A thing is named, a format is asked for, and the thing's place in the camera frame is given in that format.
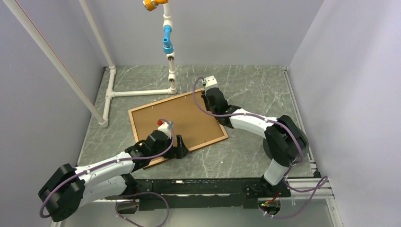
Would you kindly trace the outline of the wooden picture frame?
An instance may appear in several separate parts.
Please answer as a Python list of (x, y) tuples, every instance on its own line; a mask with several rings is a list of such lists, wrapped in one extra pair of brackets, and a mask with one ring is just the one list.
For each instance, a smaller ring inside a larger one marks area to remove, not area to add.
[(169, 97), (128, 111), (132, 131), (136, 141), (144, 140), (157, 129), (159, 119), (173, 122), (176, 135), (181, 135), (189, 152), (228, 139), (225, 128), (218, 121), (202, 112), (194, 101), (205, 109), (201, 97), (203, 89), (196, 89), (195, 94), (187, 92)]

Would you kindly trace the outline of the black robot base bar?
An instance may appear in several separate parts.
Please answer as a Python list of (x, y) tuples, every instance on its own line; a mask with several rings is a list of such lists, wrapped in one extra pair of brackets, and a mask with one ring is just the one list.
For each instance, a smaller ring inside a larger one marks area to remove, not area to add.
[(107, 199), (135, 199), (140, 211), (165, 207), (172, 209), (242, 207), (256, 209), (259, 203), (291, 197), (284, 183), (269, 186), (261, 178), (136, 179), (122, 195)]

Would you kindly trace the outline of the blue pipe elbow fitting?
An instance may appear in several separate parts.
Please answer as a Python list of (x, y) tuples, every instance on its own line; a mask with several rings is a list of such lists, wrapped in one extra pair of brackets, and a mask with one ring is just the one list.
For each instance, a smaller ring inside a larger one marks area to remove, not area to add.
[(170, 26), (164, 27), (163, 49), (165, 54), (171, 54), (174, 51), (174, 46), (171, 42), (172, 28)]

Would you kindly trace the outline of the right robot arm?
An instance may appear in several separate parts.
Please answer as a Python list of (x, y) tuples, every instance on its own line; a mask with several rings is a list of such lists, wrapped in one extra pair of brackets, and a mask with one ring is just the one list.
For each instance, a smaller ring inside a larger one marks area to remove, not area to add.
[(271, 163), (263, 175), (261, 192), (266, 196), (274, 195), (290, 167), (303, 162), (309, 148), (306, 135), (287, 115), (266, 117), (228, 104), (219, 88), (203, 91), (201, 97), (206, 106), (205, 112), (214, 116), (221, 125), (262, 137)]

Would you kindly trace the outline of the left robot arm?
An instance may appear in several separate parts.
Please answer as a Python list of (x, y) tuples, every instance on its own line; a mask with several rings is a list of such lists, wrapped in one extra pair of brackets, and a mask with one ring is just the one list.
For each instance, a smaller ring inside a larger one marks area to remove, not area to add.
[(132, 173), (156, 157), (182, 159), (189, 154), (180, 134), (155, 130), (118, 155), (87, 166), (61, 165), (39, 190), (39, 215), (60, 222), (80, 207), (110, 196), (131, 198), (136, 192)]

